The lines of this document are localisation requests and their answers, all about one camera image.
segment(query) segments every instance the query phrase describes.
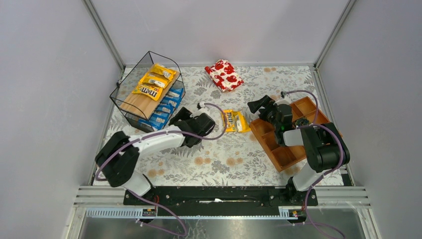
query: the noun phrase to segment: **wooden tray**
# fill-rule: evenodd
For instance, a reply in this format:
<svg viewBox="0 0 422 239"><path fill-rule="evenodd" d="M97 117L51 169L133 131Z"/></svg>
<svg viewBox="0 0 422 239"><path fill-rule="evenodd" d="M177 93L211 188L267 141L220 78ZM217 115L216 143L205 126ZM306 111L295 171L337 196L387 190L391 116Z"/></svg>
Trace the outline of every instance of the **wooden tray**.
<svg viewBox="0 0 422 239"><path fill-rule="evenodd" d="M177 81L180 73L177 72L169 85L164 88L163 93L161 93L160 98L155 101L147 95L144 94L133 94L130 93L124 102L121 104L120 108L123 111L130 112L134 115L137 115L144 119L149 119L154 113L157 106L161 103L164 96L166 96L167 92L172 88L173 84Z"/></svg>
<svg viewBox="0 0 422 239"><path fill-rule="evenodd" d="M310 122L315 118L316 105L309 97L302 98L290 104L292 107L293 121L305 116ZM320 110L315 123L328 123L329 120ZM273 162L277 171L281 172L306 158L303 146L281 147L275 141L274 127L261 119L250 123L250 128L261 144L265 153Z"/></svg>

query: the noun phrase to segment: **red floral package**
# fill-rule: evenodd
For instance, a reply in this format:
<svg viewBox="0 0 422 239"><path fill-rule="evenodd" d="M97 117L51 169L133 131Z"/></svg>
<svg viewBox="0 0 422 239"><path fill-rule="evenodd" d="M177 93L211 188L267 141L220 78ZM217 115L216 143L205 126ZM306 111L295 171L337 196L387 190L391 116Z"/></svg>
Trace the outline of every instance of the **red floral package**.
<svg viewBox="0 0 422 239"><path fill-rule="evenodd" d="M205 67L205 71L222 92L232 91L243 84L242 78L227 60L219 60L214 65Z"/></svg>

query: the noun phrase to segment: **glass panel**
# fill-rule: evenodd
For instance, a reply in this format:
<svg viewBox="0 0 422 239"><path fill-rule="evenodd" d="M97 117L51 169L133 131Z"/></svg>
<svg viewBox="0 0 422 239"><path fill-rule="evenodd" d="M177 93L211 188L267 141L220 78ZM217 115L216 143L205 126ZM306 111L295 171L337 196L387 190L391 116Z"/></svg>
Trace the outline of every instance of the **glass panel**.
<svg viewBox="0 0 422 239"><path fill-rule="evenodd" d="M326 223L341 230L346 238L365 238L359 215L354 209L310 209L310 215L318 223ZM166 229L182 232L177 220L151 222ZM189 229L188 239L325 239L312 225L278 227L289 224L286 220L185 220ZM333 237L341 236L333 230L323 228ZM82 239L139 239L177 238L157 229L140 227L133 219L86 218Z"/></svg>

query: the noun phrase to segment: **white wall panel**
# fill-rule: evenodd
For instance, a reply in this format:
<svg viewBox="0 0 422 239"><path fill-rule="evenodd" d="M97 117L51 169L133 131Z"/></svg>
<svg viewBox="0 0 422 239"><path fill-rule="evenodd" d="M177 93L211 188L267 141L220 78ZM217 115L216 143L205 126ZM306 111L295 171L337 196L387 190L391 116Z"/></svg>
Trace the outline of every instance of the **white wall panel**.
<svg viewBox="0 0 422 239"><path fill-rule="evenodd" d="M384 239L422 238L422 1L357 1L320 67Z"/></svg>
<svg viewBox="0 0 422 239"><path fill-rule="evenodd" d="M126 64L313 63L347 0L94 0Z"/></svg>
<svg viewBox="0 0 422 239"><path fill-rule="evenodd" d="M58 239L120 70L81 0L0 5L0 238Z"/></svg>

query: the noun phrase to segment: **floral tablecloth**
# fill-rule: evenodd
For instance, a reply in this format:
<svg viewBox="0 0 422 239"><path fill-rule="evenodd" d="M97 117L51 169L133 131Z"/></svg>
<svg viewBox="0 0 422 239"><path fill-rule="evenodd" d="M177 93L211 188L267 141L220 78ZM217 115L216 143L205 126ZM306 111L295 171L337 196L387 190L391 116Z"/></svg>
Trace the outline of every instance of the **floral tablecloth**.
<svg viewBox="0 0 422 239"><path fill-rule="evenodd" d="M258 116L250 113L247 102L258 100L265 94L274 99L279 99L281 90L306 89L317 94L308 66L235 67L244 84L224 93L209 79L203 67L183 67L181 70L186 95L179 108L185 106L194 111L198 102L212 102L224 110L242 111L248 122ZM141 71L133 73L139 75L138 79L144 74ZM127 95L132 85L122 85L119 94ZM296 93L290 96L290 101L305 96L305 93ZM211 110L211 117L217 125L209 137L219 135L223 124L217 110ZM114 108L104 142L120 130L127 135L143 134L131 127ZM279 173L252 132L228 132L218 140L203 140L192 148L166 149L140 158L136 171L147 175L156 186L284 186L305 162L303 160ZM336 171L319 184L343 185L343 181ZM107 182L95 181L93 185L107 185Z"/></svg>

